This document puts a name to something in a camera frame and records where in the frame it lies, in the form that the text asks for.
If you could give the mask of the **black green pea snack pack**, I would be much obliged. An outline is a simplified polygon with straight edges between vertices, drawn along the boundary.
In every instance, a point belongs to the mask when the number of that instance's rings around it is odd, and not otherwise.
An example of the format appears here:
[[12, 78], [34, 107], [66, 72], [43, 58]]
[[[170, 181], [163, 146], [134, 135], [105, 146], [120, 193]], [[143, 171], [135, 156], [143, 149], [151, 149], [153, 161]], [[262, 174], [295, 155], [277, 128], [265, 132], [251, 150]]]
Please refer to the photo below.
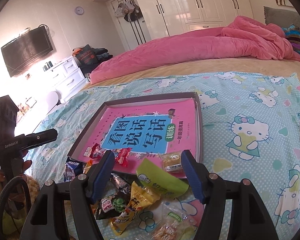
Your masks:
[[129, 203], [129, 200], [130, 196], [121, 191], [102, 198], [96, 204], [94, 213], [95, 219], [110, 219], [121, 215]]

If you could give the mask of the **blue Oreo cookie pack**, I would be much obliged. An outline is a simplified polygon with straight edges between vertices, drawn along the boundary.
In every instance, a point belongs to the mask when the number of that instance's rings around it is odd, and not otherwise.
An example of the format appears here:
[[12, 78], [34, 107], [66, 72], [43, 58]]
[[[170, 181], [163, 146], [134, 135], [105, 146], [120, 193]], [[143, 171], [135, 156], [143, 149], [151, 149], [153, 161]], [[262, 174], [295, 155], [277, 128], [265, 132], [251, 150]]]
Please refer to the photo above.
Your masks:
[[67, 158], [65, 162], [64, 181], [72, 181], [76, 176], [83, 173], [84, 165], [82, 162], [77, 162], [71, 158]]

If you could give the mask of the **brown Snickers bar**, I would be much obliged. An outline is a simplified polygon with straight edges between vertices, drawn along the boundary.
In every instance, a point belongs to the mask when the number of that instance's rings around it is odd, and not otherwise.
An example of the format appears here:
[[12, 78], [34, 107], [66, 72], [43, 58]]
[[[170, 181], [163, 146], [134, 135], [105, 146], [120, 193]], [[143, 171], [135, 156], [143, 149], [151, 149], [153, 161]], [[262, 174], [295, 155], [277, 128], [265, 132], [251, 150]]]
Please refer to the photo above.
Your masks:
[[131, 185], [125, 179], [123, 179], [118, 174], [112, 173], [110, 175], [110, 182], [121, 192], [124, 194], [130, 195], [131, 193]]

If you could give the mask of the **yellow bread snack pack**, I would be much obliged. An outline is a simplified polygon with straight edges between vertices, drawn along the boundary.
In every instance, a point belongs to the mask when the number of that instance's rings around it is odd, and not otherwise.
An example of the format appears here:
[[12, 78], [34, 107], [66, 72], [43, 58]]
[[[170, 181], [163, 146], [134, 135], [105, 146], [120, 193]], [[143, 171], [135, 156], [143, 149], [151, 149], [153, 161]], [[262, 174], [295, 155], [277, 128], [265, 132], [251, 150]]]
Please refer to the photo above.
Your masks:
[[140, 211], [150, 207], [159, 199], [160, 194], [149, 187], [141, 187], [135, 181], [132, 182], [129, 203], [118, 217], [112, 218], [110, 221], [110, 226], [115, 235], [121, 235]]

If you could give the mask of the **clear candied hawthorn pack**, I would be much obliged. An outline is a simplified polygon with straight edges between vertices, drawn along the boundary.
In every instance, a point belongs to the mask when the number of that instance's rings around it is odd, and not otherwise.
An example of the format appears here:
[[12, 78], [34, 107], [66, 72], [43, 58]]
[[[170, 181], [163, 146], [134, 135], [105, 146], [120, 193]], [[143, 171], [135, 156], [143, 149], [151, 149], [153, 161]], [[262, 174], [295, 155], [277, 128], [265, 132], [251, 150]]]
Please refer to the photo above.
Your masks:
[[187, 231], [193, 229], [195, 224], [196, 220], [185, 210], [173, 205], [164, 205], [161, 220], [151, 233], [151, 239], [181, 239]]

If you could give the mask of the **green milk snack pack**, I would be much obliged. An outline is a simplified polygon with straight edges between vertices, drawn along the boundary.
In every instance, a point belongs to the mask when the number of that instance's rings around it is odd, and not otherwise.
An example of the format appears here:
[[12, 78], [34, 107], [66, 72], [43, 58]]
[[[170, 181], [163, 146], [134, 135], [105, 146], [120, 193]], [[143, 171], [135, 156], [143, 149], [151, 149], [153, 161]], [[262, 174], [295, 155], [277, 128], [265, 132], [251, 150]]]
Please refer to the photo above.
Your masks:
[[189, 185], [169, 174], [148, 159], [143, 159], [136, 169], [141, 184], [150, 187], [156, 193], [168, 198], [176, 198], [186, 193]]

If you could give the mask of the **small yellow cake pack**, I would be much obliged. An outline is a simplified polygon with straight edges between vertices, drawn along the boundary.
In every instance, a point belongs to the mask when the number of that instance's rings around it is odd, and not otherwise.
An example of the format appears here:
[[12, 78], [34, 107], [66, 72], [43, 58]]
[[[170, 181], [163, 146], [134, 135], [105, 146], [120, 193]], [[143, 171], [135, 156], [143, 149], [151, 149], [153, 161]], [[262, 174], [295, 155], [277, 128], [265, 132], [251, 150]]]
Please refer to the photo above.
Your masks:
[[180, 173], [183, 171], [180, 151], [161, 154], [159, 157], [164, 171], [169, 173]]

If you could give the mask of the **orange biscuit pack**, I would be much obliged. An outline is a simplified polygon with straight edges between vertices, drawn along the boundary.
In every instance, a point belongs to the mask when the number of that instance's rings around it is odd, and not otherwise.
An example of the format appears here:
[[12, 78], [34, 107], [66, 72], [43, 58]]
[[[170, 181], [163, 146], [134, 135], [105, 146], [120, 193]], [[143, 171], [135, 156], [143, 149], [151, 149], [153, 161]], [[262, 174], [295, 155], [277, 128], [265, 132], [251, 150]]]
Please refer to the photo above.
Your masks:
[[92, 166], [93, 166], [93, 160], [90, 159], [90, 160], [86, 163], [86, 165], [85, 165], [85, 167], [84, 167], [84, 170], [83, 170], [83, 173], [84, 173], [84, 174], [87, 174]]

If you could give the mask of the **white drawer cabinet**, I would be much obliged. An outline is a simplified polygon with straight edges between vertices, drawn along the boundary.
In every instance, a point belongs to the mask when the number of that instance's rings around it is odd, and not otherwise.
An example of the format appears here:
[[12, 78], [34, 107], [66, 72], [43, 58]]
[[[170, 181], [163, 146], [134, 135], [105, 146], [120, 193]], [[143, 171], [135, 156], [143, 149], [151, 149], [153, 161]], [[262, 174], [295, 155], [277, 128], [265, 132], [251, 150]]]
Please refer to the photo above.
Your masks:
[[44, 73], [47, 82], [57, 92], [61, 103], [68, 102], [88, 83], [73, 56], [63, 59]]

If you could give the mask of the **Hello Kitty blue sheet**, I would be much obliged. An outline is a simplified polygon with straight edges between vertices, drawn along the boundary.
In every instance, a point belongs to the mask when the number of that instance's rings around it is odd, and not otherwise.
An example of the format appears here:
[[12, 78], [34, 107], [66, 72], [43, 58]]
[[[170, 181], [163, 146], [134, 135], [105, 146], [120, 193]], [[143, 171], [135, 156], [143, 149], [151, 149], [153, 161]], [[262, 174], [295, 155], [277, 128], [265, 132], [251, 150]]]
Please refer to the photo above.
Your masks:
[[89, 88], [37, 127], [37, 131], [54, 128], [58, 137], [28, 153], [30, 175], [39, 184], [48, 179], [62, 182], [71, 146], [104, 102], [177, 92], [198, 95], [202, 163], [224, 179], [250, 179], [279, 239], [292, 239], [300, 229], [300, 81], [296, 74], [200, 73]]

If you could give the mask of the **tan bed cover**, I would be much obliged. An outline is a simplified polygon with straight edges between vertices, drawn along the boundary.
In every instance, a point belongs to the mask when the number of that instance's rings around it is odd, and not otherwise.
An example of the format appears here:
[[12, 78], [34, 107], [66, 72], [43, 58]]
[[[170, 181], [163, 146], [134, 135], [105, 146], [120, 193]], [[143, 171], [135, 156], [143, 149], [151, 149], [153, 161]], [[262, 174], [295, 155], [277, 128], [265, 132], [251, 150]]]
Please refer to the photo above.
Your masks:
[[131, 82], [137, 79], [149, 77], [163, 77], [170, 75], [190, 75], [212, 72], [243, 72], [260, 73], [267, 76], [289, 77], [296, 73], [300, 81], [300, 62], [291, 60], [259, 60], [248, 57], [209, 59], [189, 61], [169, 66], [161, 66], [143, 70], [133, 74], [116, 77], [97, 83], [96, 86], [109, 86]]

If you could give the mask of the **pink quilt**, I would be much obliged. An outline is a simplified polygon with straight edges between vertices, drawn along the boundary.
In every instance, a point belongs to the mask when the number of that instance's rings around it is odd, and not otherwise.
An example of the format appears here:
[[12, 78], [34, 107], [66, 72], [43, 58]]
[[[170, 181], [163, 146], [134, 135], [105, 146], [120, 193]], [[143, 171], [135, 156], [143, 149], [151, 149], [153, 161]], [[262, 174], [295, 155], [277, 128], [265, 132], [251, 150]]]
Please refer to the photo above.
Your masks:
[[293, 49], [281, 27], [237, 16], [226, 27], [189, 31], [139, 45], [102, 62], [91, 72], [90, 82], [94, 85], [169, 64], [237, 57], [300, 62], [300, 54]]

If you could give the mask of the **white wardrobe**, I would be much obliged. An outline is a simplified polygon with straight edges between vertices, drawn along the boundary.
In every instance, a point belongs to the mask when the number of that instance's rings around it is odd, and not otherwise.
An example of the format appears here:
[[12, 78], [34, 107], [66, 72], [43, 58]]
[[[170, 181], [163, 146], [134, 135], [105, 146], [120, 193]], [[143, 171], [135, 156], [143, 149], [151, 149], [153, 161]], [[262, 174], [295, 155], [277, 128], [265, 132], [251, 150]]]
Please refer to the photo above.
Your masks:
[[136, 0], [136, 3], [152, 39], [226, 26], [236, 16], [253, 17], [249, 0]]

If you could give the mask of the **grey padded headboard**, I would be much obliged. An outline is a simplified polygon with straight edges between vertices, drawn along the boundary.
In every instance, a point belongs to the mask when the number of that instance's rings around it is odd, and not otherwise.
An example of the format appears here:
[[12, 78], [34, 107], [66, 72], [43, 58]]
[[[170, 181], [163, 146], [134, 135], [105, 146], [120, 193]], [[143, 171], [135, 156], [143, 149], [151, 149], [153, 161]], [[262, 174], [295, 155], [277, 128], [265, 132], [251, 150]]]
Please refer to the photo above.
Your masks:
[[281, 28], [288, 28], [291, 24], [300, 28], [300, 15], [290, 10], [264, 7], [264, 20], [266, 24], [273, 23]]

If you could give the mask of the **round wall clock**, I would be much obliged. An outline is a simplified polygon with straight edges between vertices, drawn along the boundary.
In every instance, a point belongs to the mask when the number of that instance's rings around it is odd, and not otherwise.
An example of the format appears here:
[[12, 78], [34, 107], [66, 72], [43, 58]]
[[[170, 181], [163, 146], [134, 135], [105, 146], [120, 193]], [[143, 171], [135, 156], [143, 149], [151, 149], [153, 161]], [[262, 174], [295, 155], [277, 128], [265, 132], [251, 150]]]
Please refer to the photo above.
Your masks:
[[83, 15], [84, 9], [82, 7], [75, 7], [75, 14], [76, 15]]

